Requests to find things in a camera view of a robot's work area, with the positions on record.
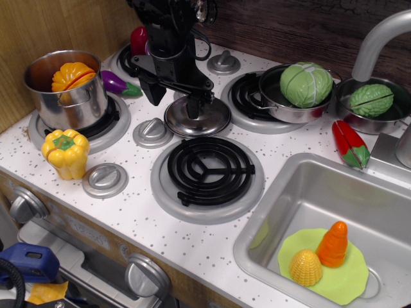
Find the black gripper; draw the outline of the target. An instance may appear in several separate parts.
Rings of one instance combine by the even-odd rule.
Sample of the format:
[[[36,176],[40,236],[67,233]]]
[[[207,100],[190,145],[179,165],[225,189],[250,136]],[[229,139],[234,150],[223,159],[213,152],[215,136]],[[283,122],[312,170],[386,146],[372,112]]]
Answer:
[[[139,79],[140,86],[149,102],[158,106],[166,90],[171,89],[188,95],[187,114],[198,119],[203,102],[214,99],[213,82],[199,70],[196,61],[208,59],[197,56],[196,46],[188,44],[176,56],[156,58],[152,55],[130,55],[130,69]]]

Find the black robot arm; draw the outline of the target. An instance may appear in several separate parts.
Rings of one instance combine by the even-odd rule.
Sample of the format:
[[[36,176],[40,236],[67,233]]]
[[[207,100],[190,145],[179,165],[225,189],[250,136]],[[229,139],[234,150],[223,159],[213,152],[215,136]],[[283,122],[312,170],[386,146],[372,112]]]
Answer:
[[[188,117],[196,119],[200,106],[212,102],[212,81],[197,67],[209,55],[197,56],[195,39],[207,37],[196,24],[211,26],[216,1],[130,1],[148,34],[148,54],[130,60],[130,68],[151,104],[157,106],[166,89],[187,95]]]

